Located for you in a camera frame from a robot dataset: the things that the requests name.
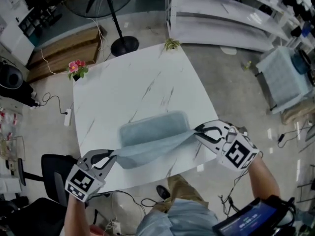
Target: fan base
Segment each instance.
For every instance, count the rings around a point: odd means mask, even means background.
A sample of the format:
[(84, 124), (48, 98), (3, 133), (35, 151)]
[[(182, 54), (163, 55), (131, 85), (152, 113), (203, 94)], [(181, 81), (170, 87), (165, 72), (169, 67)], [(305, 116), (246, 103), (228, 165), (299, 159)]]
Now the fan base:
[(112, 52), (112, 55), (114, 55), (115, 57), (124, 55), (126, 53), (134, 52), (139, 47), (139, 41), (135, 37), (126, 36), (123, 38), (125, 41), (125, 46), (122, 44), (122, 41), (119, 38), (115, 40), (115, 42), (110, 47), (110, 51)]

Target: light blue shirt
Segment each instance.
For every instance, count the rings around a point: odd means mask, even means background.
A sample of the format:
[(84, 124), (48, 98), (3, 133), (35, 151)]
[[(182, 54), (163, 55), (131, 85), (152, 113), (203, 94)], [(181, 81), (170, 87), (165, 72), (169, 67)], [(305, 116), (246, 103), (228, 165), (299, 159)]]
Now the light blue shirt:
[(212, 236), (218, 223), (213, 211), (195, 201), (176, 199), (168, 213), (154, 210), (144, 217), (137, 236)]

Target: black shoe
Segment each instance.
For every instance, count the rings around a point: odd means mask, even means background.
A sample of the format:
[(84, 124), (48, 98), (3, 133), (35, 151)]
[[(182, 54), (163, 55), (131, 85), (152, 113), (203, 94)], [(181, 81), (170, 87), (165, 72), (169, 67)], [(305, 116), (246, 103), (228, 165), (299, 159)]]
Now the black shoe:
[(162, 185), (157, 186), (157, 193), (164, 200), (171, 197), (169, 191)]

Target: fan stand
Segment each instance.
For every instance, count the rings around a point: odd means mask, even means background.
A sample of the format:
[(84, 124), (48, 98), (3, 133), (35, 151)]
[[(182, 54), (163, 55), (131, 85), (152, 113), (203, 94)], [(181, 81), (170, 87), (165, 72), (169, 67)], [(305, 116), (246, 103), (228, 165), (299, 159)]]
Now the fan stand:
[(107, 0), (107, 2), (108, 2), (109, 9), (111, 11), (112, 18), (114, 20), (116, 29), (117, 29), (118, 34), (119, 34), (119, 39), (116, 39), (114, 41), (114, 43), (112, 44), (112, 46), (110, 47), (111, 53), (115, 57), (118, 57), (118, 56), (124, 55), (126, 53), (131, 53), (133, 51), (136, 51), (139, 47), (138, 39), (136, 39), (135, 37), (132, 37), (132, 36), (123, 37), (122, 31), (120, 30), (120, 27), (119, 27), (119, 24), (118, 24), (118, 21), (116, 18), (115, 10), (113, 7), (113, 2), (112, 2), (112, 0)]

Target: marble table top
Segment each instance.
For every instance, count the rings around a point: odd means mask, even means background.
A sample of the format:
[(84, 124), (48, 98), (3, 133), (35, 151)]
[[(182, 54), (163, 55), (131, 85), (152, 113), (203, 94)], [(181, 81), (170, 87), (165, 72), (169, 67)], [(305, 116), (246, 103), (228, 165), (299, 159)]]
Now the marble table top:
[[(183, 49), (165, 51), (163, 47), (155, 45), (95, 65), (74, 83), (74, 114), (81, 156), (92, 149), (121, 148), (122, 125), (169, 111), (185, 112), (190, 128), (218, 119)], [(158, 181), (215, 157), (195, 141), (138, 168), (125, 170), (116, 163), (100, 192)]]

